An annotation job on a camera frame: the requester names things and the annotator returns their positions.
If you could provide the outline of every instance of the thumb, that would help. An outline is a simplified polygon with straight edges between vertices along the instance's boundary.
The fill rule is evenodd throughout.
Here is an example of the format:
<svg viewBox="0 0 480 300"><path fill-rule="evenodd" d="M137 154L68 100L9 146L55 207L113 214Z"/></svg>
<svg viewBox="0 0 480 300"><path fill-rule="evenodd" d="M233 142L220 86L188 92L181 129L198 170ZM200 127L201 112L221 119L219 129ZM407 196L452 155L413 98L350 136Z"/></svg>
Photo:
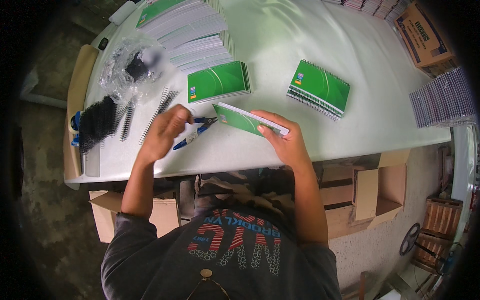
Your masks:
<svg viewBox="0 0 480 300"><path fill-rule="evenodd" d="M189 115L186 109L177 110L168 122L168 125L164 131L164 135L171 138L176 138L185 130L185 121L187 121L188 118Z"/></svg>
<svg viewBox="0 0 480 300"><path fill-rule="evenodd" d="M261 134L264 135L265 139L272 144L273 147L277 146L280 142L281 137L275 134L273 130L270 128L264 126L264 125L258 125L257 127L258 131L260 131Z"/></svg>

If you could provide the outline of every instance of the notebook stack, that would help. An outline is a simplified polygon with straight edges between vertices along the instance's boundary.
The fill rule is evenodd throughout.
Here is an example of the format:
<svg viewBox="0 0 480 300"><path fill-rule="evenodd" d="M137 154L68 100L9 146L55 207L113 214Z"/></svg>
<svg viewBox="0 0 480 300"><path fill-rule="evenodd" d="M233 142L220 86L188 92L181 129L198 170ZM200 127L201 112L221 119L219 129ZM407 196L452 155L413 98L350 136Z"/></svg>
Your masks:
<svg viewBox="0 0 480 300"><path fill-rule="evenodd" d="M287 96L323 113L334 121L343 116L350 85L324 69L301 60Z"/></svg>
<svg viewBox="0 0 480 300"><path fill-rule="evenodd" d="M344 0L343 5L359 11L363 5L363 1L362 0Z"/></svg>
<svg viewBox="0 0 480 300"><path fill-rule="evenodd" d="M418 128L475 123L473 94L461 67L438 76L409 96Z"/></svg>
<svg viewBox="0 0 480 300"><path fill-rule="evenodd" d="M329 2L333 4L342 4L342 0L324 0L324 2Z"/></svg>
<svg viewBox="0 0 480 300"><path fill-rule="evenodd" d="M250 93L247 66L233 61L187 76L188 103L200 103Z"/></svg>
<svg viewBox="0 0 480 300"><path fill-rule="evenodd" d="M336 0L324 0L338 3ZM412 0L343 0L343 6L351 7L357 11L387 20L393 23L410 4Z"/></svg>
<svg viewBox="0 0 480 300"><path fill-rule="evenodd" d="M412 0L399 0L391 9L391 11L385 17L389 23L393 24L395 19L403 13L405 9L412 3Z"/></svg>
<svg viewBox="0 0 480 300"><path fill-rule="evenodd" d="M180 71L193 72L232 62L235 46L227 30L204 36L169 50L170 62Z"/></svg>
<svg viewBox="0 0 480 300"><path fill-rule="evenodd" d="M227 30L219 0L159 0L142 11L136 27L167 50Z"/></svg>

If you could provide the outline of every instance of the hand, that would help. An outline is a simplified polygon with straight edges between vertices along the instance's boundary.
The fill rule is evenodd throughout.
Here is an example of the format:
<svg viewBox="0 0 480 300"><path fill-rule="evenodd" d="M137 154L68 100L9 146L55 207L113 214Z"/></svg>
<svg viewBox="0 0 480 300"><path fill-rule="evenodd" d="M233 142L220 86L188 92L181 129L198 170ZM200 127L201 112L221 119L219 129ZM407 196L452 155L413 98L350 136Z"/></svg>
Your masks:
<svg viewBox="0 0 480 300"><path fill-rule="evenodd" d="M312 165L307 148L305 148L300 126L297 123L265 110L252 110L251 113L290 130L287 135L279 137L270 128L263 125L258 126L258 131L272 144L278 158L280 158L284 164L290 166L293 171L304 166Z"/></svg>
<svg viewBox="0 0 480 300"><path fill-rule="evenodd" d="M150 164L165 157L172 148L173 139L185 130L186 121L192 124L193 117L180 104L155 117L137 158Z"/></svg>

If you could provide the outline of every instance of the dark t-shirt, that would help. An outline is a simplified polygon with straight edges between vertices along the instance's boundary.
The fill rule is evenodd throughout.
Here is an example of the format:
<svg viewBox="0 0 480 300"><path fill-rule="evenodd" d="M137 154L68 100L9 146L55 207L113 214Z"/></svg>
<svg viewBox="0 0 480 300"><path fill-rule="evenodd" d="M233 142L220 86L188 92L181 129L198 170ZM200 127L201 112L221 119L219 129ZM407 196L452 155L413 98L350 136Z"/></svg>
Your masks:
<svg viewBox="0 0 480 300"><path fill-rule="evenodd" d="M298 247L281 222L256 210L214 209L159 239L143 218L118 214L115 227L102 263L107 299L187 299L202 269L233 300L341 299L334 253ZM206 281L190 299L225 297Z"/></svg>

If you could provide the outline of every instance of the cardboard box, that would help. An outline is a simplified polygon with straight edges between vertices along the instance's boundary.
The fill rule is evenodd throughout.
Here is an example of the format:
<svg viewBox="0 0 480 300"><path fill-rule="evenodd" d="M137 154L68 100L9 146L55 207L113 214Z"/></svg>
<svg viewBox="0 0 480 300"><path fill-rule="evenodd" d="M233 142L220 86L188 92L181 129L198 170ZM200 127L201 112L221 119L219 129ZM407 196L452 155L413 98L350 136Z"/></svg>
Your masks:
<svg viewBox="0 0 480 300"><path fill-rule="evenodd" d="M103 243L110 243L115 231L115 218L120 212L122 194L108 191L90 191L90 203L98 232ZM153 199L150 223L156 226L157 237L162 237L180 226L175 199Z"/></svg>
<svg viewBox="0 0 480 300"><path fill-rule="evenodd" d="M409 153L409 149L384 152L378 168L371 170L362 166L324 169L320 194L329 239L373 228L403 209Z"/></svg>
<svg viewBox="0 0 480 300"><path fill-rule="evenodd" d="M414 1L395 21L415 66L430 77L456 68L458 60L432 20Z"/></svg>

